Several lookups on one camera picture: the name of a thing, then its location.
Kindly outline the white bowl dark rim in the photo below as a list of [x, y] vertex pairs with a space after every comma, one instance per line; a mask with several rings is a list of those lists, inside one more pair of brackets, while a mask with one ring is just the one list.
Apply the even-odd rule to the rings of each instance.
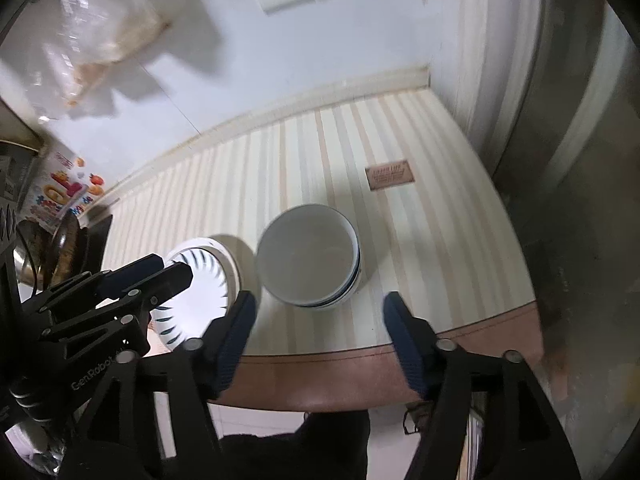
[[360, 260], [355, 228], [344, 214], [321, 205], [283, 215], [279, 249], [283, 300], [301, 307], [327, 304], [341, 295]]

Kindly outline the striped cat table mat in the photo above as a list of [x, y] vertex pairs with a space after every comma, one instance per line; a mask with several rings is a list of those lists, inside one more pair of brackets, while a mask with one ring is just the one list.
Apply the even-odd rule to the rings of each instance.
[[432, 90], [310, 110], [206, 144], [122, 194], [103, 264], [206, 236], [259, 299], [235, 408], [406, 402], [383, 325], [398, 292], [466, 350], [542, 357], [532, 280], [503, 203]]

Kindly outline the white bowl blue pattern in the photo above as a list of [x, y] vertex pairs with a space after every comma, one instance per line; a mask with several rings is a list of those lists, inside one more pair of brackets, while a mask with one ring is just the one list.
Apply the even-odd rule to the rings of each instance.
[[352, 222], [319, 204], [277, 216], [256, 250], [262, 286], [277, 300], [301, 308], [324, 307], [343, 296], [356, 280], [360, 260]]

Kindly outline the black wok with food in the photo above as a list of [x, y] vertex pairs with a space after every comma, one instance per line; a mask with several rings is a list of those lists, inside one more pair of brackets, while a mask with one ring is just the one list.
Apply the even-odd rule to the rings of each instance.
[[69, 210], [53, 234], [39, 223], [22, 220], [17, 225], [17, 242], [25, 248], [40, 246], [42, 251], [42, 290], [61, 284], [82, 267], [87, 230]]

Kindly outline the black induction cooktop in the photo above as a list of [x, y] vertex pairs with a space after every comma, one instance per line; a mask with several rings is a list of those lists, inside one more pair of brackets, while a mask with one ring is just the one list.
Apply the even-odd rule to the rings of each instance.
[[82, 272], [99, 272], [102, 268], [108, 234], [111, 231], [113, 216], [109, 214], [94, 226], [87, 229], [87, 244]]

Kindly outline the plastic bag right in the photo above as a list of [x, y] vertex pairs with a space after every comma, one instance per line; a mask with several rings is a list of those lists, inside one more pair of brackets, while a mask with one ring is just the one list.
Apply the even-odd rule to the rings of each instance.
[[157, 40], [180, 0], [35, 0], [27, 99], [55, 118], [79, 105], [111, 68]]

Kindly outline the colourful wall sticker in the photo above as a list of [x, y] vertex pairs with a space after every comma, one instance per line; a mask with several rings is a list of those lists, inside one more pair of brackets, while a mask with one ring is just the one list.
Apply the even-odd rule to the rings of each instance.
[[83, 214], [105, 192], [102, 174], [67, 148], [51, 148], [27, 192], [22, 215], [53, 233], [63, 217]]

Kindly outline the stainless steel pot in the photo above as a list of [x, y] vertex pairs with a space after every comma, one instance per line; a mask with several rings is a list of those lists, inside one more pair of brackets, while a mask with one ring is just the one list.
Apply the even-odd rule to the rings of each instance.
[[13, 251], [14, 266], [17, 283], [26, 285], [32, 292], [42, 291], [42, 251], [41, 247], [29, 246], [25, 248], [17, 244]]

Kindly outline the blue striped plate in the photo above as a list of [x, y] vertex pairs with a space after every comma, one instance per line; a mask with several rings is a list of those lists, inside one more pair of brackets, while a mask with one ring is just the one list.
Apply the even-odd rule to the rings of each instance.
[[164, 263], [184, 263], [192, 271], [191, 285], [152, 311], [155, 333], [172, 351], [186, 339], [201, 337], [210, 322], [226, 315], [242, 280], [232, 253], [211, 237], [182, 242], [168, 252]]

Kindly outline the glass sliding door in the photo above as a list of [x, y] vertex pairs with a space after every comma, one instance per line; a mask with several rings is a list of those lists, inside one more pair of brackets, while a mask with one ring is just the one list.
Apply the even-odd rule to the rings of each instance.
[[542, 0], [495, 173], [534, 285], [541, 380], [586, 479], [639, 422], [639, 50], [608, 0]]

